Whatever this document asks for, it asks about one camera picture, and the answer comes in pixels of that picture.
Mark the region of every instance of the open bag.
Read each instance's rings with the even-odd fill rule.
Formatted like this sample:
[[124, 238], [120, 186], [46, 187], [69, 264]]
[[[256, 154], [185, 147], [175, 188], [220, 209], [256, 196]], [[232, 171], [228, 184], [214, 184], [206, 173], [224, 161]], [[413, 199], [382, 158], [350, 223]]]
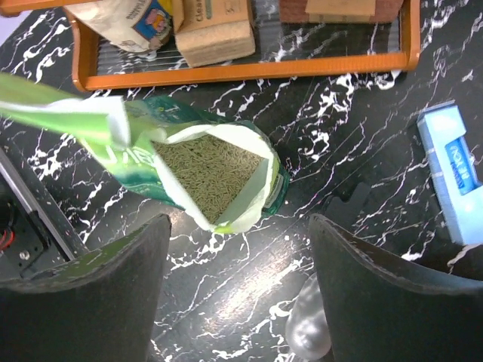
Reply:
[[72, 134], [126, 189], [184, 209], [204, 230], [245, 232], [280, 208], [288, 188], [254, 124], [170, 97], [82, 100], [0, 73], [0, 113]]

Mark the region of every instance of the red brick-colored package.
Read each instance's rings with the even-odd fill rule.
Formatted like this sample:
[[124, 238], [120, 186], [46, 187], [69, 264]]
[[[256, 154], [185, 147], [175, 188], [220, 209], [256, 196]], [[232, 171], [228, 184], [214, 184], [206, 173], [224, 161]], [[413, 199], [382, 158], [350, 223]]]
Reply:
[[[308, 23], [309, 15], [305, 12], [308, 0], [278, 0], [280, 21], [283, 23]], [[376, 14], [369, 23], [391, 23], [398, 16], [404, 0], [376, 0]]]

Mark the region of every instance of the black object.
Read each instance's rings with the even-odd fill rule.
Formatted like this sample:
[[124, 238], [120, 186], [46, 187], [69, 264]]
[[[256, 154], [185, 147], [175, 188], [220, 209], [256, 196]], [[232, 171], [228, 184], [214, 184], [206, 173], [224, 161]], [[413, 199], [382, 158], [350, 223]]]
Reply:
[[483, 282], [403, 260], [322, 215], [309, 233], [336, 362], [483, 360]]
[[368, 199], [369, 192], [371, 192], [369, 185], [359, 183], [347, 202], [337, 196], [329, 196], [322, 205], [321, 212], [345, 230], [350, 230]]
[[[26, 277], [74, 260], [88, 249], [14, 144], [0, 140], [0, 250], [2, 278]], [[50, 253], [39, 263], [39, 258]], [[5, 262], [9, 261], [8, 272]]]
[[145, 362], [171, 224], [34, 277], [0, 283], [0, 360]]

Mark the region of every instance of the green and white packaging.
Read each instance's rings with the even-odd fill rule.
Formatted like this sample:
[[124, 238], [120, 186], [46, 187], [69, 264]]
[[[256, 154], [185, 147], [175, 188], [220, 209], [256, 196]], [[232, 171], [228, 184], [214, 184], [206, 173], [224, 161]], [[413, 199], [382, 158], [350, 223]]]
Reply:
[[[126, 189], [184, 209], [204, 230], [245, 232], [280, 208], [288, 173], [268, 138], [249, 121], [200, 111], [170, 97], [123, 102], [121, 97], [81, 100], [0, 73], [0, 113], [34, 127], [72, 134]], [[206, 134], [263, 158], [245, 187], [210, 224], [152, 147]]]

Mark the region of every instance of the food package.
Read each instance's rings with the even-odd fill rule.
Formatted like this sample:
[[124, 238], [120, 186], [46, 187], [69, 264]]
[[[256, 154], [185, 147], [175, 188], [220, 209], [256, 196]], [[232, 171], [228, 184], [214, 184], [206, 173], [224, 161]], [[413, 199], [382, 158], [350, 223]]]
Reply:
[[283, 23], [391, 23], [404, 0], [278, 0]]
[[288, 188], [253, 123], [170, 97], [81, 100], [0, 73], [0, 113], [72, 134], [126, 189], [184, 209], [204, 230], [245, 232], [280, 208]]
[[65, 9], [124, 51], [155, 51], [172, 35], [171, 0], [97, 0]]
[[191, 67], [255, 52], [250, 0], [173, 0], [176, 46]]

